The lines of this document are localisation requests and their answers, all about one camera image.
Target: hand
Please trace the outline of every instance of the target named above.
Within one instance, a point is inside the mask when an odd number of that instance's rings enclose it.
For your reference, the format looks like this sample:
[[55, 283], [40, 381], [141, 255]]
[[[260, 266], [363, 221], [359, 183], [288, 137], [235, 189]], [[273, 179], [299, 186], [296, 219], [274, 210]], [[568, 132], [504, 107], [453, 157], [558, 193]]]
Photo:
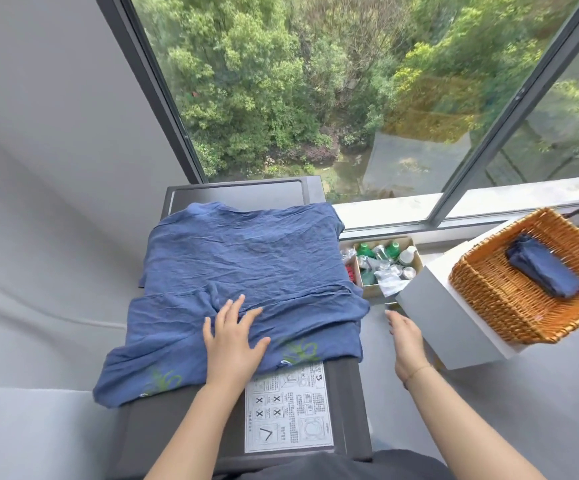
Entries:
[[429, 365], [425, 356], [425, 349], [422, 345], [421, 329], [409, 318], [400, 313], [386, 310], [385, 314], [389, 320], [390, 330], [394, 336], [394, 348], [396, 349], [396, 375], [407, 382], [412, 374]]
[[211, 334], [209, 317], [205, 317], [203, 324], [203, 339], [207, 348], [207, 385], [226, 389], [235, 395], [234, 399], [238, 399], [252, 378], [271, 341], [265, 337], [253, 349], [249, 347], [249, 329], [262, 308], [248, 311], [238, 322], [238, 311], [244, 301], [245, 295], [240, 295], [235, 302], [227, 300], [216, 315], [215, 335]]

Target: woven basket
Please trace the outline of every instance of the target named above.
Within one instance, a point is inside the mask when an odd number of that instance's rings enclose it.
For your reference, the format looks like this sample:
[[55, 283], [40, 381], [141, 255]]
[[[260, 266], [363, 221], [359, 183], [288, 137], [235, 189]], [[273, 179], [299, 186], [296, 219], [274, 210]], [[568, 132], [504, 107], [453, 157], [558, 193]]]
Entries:
[[538, 209], [462, 256], [449, 282], [504, 340], [555, 344], [579, 327], [579, 293], [552, 298], [509, 264], [505, 250], [521, 232], [546, 245], [579, 276], [579, 228], [551, 209]]

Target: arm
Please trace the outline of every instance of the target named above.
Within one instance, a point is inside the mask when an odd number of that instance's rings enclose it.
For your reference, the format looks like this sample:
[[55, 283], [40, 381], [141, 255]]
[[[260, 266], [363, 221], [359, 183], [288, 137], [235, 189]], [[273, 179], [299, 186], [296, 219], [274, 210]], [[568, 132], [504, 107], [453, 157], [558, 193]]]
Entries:
[[410, 391], [434, 443], [458, 480], [545, 480], [430, 366], [420, 329], [388, 311], [396, 375]]
[[251, 349], [249, 329], [262, 308], [250, 310], [238, 322], [245, 300], [228, 300], [216, 316], [215, 336], [205, 318], [203, 338], [207, 348], [207, 382], [194, 398], [181, 425], [174, 433], [145, 480], [210, 479], [214, 473], [218, 446], [227, 419], [252, 378], [269, 345], [269, 337]]

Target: blue shirt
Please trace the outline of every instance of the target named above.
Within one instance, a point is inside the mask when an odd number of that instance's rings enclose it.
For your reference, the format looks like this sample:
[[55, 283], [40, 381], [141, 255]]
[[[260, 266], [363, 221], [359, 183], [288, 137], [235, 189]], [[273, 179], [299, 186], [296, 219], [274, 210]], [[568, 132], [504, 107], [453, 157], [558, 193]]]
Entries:
[[362, 358], [360, 319], [369, 304], [342, 263], [343, 229], [325, 203], [254, 212], [192, 204], [166, 217], [150, 234], [141, 277], [145, 295], [129, 306], [125, 345], [107, 355], [93, 390], [96, 402], [116, 407], [204, 383], [204, 318], [213, 325], [226, 300], [240, 294], [246, 295], [241, 315], [263, 307], [250, 345], [271, 338], [258, 374]]

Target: cable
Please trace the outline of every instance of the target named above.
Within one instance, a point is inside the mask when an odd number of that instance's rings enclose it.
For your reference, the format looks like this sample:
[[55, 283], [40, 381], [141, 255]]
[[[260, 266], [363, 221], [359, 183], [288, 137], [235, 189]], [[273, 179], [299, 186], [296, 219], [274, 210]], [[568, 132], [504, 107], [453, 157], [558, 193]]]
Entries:
[[9, 290], [5, 290], [2, 286], [0, 286], [0, 293], [4, 294], [8, 298], [11, 298], [16, 303], [18, 303], [22, 306], [25, 306], [26, 308], [29, 308], [30, 310], [33, 310], [34, 312], [36, 312], [38, 314], [45, 315], [46, 317], [54, 318], [56, 320], [61, 320], [63, 322], [75, 323], [77, 325], [97, 326], [97, 327], [101, 327], [101, 328], [114, 328], [116, 330], [126, 330], [127, 329], [127, 325], [125, 325], [124, 323], [98, 322], [96, 320], [67, 318], [67, 317], [62, 317], [61, 315], [56, 315], [52, 312], [44, 310], [43, 308], [40, 308], [39, 306], [36, 306], [36, 305], [30, 303], [29, 301], [25, 300], [25, 298], [22, 298], [20, 296], [17, 296], [15, 294], [11, 293]]

